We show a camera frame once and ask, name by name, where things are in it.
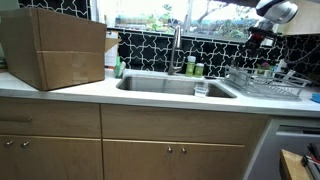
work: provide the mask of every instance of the wooden cabinet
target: wooden cabinet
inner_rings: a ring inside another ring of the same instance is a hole
[[[0,134],[100,138],[99,104],[0,98]]]
[[[103,141],[106,180],[240,179],[243,145]]]
[[[284,35],[320,34],[320,3],[309,0],[293,0],[298,5],[296,16],[289,22],[279,25],[278,32]]]
[[[0,179],[102,180],[99,104],[0,98]]]
[[[174,143],[104,140],[106,180],[172,179]]]
[[[0,136],[3,180],[102,180],[99,139]]]
[[[179,143],[176,179],[241,179],[244,145]]]
[[[101,105],[113,179],[241,179],[267,116]]]

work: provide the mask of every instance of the cabinet knob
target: cabinet knob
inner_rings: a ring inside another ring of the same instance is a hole
[[[168,153],[172,153],[172,152],[173,152],[173,150],[171,149],[170,146],[168,147],[167,152],[168,152]]]
[[[187,154],[187,150],[186,150],[185,148],[182,148],[182,149],[181,149],[181,152],[182,152],[183,154]]]
[[[13,144],[13,141],[9,141],[9,142],[6,142],[4,143],[3,145],[6,146],[6,147],[9,147]]]
[[[20,146],[22,148],[27,148],[29,144],[30,144],[30,141],[27,141],[27,142],[22,143]]]

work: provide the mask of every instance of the faucet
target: faucet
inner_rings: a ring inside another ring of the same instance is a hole
[[[185,57],[183,57],[182,65],[180,67],[175,67],[173,65],[175,52],[177,49],[180,49],[180,48],[181,48],[181,28],[180,28],[180,25],[177,25],[174,30],[174,35],[173,35],[172,51],[171,51],[168,75],[173,75],[174,73],[176,73],[182,69],[182,66],[185,62]]]

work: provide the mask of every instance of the cardboard box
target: cardboard box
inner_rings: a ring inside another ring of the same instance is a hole
[[[105,24],[45,9],[2,11],[0,17],[9,72],[38,90],[103,80],[106,45],[119,42],[106,42]]]

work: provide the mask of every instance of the black and white tile backsplash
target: black and white tile backsplash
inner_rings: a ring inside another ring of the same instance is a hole
[[[36,7],[90,19],[90,0],[18,0],[19,6]]]
[[[159,33],[146,33],[129,30],[118,30],[119,55],[130,69],[167,72],[172,48],[172,35]],[[294,60],[308,53],[320,43],[319,36],[291,36],[287,37],[290,49],[290,59]],[[196,56],[197,62],[205,64],[204,74],[208,76],[224,76],[224,66],[230,65],[235,59],[240,66],[255,68],[264,61],[275,64],[286,53],[282,42],[275,46],[264,47],[258,56],[250,57],[247,53],[238,53],[240,43],[218,41],[202,38],[182,37],[182,48],[176,53],[176,65],[180,66],[183,57]],[[319,53],[308,60],[290,65],[290,68],[301,73],[319,74]]]

